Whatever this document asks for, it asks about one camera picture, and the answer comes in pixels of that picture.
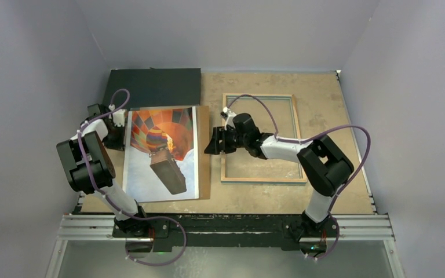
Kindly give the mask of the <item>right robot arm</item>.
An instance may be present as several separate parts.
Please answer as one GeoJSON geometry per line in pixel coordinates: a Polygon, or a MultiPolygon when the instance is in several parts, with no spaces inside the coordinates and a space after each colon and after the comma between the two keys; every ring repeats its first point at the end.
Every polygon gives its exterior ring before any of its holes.
{"type": "Polygon", "coordinates": [[[333,198],[354,171],[352,162],[335,142],[327,134],[298,140],[264,133],[248,113],[226,110],[221,116],[225,124],[213,129],[204,153],[229,154],[243,148],[254,158],[299,163],[313,188],[309,205],[303,212],[302,228],[311,236],[324,230],[333,198]]]}

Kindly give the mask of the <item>blue wooden picture frame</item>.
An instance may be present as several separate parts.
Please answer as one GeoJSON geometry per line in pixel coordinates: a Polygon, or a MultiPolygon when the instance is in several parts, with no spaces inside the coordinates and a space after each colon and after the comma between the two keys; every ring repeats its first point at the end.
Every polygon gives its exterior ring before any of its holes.
{"type": "MultiPolygon", "coordinates": [[[[255,99],[236,93],[225,93],[223,107],[234,112],[249,113],[262,132],[273,133],[278,128],[282,137],[301,138],[296,98],[292,94],[256,94],[255,99]]],[[[299,163],[284,160],[262,160],[239,149],[221,156],[221,181],[252,184],[304,184],[308,181],[299,163]]]]}

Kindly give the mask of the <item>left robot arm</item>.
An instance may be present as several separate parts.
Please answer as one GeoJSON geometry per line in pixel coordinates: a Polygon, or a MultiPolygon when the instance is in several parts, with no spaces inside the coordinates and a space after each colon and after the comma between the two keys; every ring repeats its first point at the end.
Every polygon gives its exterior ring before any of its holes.
{"type": "Polygon", "coordinates": [[[89,116],[75,135],[56,145],[67,182],[73,191],[100,199],[114,213],[119,227],[142,237],[149,231],[147,215],[115,181],[114,165],[106,150],[123,147],[124,125],[115,121],[122,109],[93,104],[87,110],[89,116]]]}

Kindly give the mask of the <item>hot air balloon photo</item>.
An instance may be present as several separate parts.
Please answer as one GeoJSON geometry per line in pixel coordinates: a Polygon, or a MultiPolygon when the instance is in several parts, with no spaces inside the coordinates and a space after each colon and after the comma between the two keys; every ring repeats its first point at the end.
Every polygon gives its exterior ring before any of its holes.
{"type": "Polygon", "coordinates": [[[139,203],[199,198],[195,107],[128,113],[122,188],[139,203]]]}

